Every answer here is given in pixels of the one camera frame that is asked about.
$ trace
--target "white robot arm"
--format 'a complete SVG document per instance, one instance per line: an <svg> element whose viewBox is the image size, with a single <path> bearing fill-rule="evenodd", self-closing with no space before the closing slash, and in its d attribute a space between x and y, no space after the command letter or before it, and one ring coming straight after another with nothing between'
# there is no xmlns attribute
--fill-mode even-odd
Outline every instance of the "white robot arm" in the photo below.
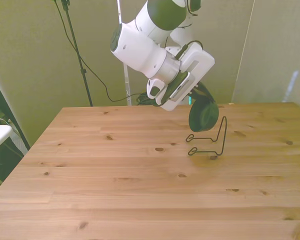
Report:
<svg viewBox="0 0 300 240"><path fill-rule="evenodd" d="M112 53L149 78L148 97L167 111L190 95L215 64L191 34L192 12L200 8L200 0L188 4L188 0L148 0L133 21L119 25L111 40ZM179 47L160 47L169 35Z"/></svg>

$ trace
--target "wooden tabletop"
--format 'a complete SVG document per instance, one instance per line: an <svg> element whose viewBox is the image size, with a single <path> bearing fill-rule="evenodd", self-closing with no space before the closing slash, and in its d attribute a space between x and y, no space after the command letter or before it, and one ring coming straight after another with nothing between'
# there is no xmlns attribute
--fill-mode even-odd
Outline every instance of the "wooden tabletop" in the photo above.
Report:
<svg viewBox="0 0 300 240"><path fill-rule="evenodd" d="M300 240L300 108L221 105L217 159L187 155L222 144L186 143L189 111L62 109L0 187L0 240Z"/></svg>

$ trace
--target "black wire stand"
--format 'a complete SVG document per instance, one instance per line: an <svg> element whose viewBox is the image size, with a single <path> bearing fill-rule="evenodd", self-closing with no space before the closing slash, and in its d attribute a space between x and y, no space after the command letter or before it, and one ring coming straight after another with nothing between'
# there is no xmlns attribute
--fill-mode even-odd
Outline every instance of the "black wire stand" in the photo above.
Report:
<svg viewBox="0 0 300 240"><path fill-rule="evenodd" d="M219 139L219 135L220 135L220 132L221 132L221 128L222 126L224 125L225 123L225 128L224 128L224 135L223 135L223 143L222 143L222 150L220 153L217 153L216 151L200 151L198 150L198 148L196 146L194 146L193 148L190 149L190 151L188 152L188 155L189 156L193 156L194 154L198 154L198 153L213 153L213 154L216 154L217 156L221 156L223 153L224 153L224 149L225 149L225 142L226 142L226 135L227 135L227 128L228 128L228 120L227 120L227 117L226 116L223 116L222 117L222 121L221 121L221 124L220 124L220 127L219 127L219 131L218 131L218 134L216 136L216 139L213 140L211 137L195 137L195 135L193 134L190 134L186 139L185 141L187 143L190 143L192 140L203 140L203 139L210 139L212 142L217 142L218 139Z"/></svg>

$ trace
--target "wall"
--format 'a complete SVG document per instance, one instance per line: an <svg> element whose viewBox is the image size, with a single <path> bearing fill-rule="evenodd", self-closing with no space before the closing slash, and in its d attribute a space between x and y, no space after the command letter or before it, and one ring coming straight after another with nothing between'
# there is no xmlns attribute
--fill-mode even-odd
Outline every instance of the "wall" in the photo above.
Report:
<svg viewBox="0 0 300 240"><path fill-rule="evenodd" d="M124 23L133 20L145 3L143 0L120 1ZM228 103L235 87L254 0L201 2L201 9L196 12L199 16L193 18L192 30L194 38L215 58L215 65L202 82L218 103ZM145 92L148 79L132 69L128 73L131 93Z"/></svg>
<svg viewBox="0 0 300 240"><path fill-rule="evenodd" d="M121 0L123 22L134 19L144 2ZM203 82L219 103L231 100L252 6L253 0L205 0L194 18L195 38L216 59ZM123 65L109 50L117 1L71 0L69 13L82 57L113 99L124 98ZM145 91L145 76L132 69L129 76L132 94ZM127 104L110 102L90 72L87 80L95 106ZM0 89L31 145L61 108L89 105L76 53L52 0L0 1Z"/></svg>
<svg viewBox="0 0 300 240"><path fill-rule="evenodd" d="M300 105L300 0L255 0L233 101Z"/></svg>
<svg viewBox="0 0 300 240"><path fill-rule="evenodd" d="M71 0L69 13L82 57L113 99L124 98L123 65L110 52L117 2ZM127 104L111 103L89 72L87 79L95 106ZM52 0L0 1L0 89L31 145L61 108L89 105L77 55Z"/></svg>

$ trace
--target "headphones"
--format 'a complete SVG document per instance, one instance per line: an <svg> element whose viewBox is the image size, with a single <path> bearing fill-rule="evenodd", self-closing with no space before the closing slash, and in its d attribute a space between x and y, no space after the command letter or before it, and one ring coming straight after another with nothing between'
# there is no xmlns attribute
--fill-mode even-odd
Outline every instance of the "headphones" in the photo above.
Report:
<svg viewBox="0 0 300 240"><path fill-rule="evenodd" d="M193 132L203 132L212 129L219 118L219 107L201 82L189 94L195 99L189 114L189 127Z"/></svg>

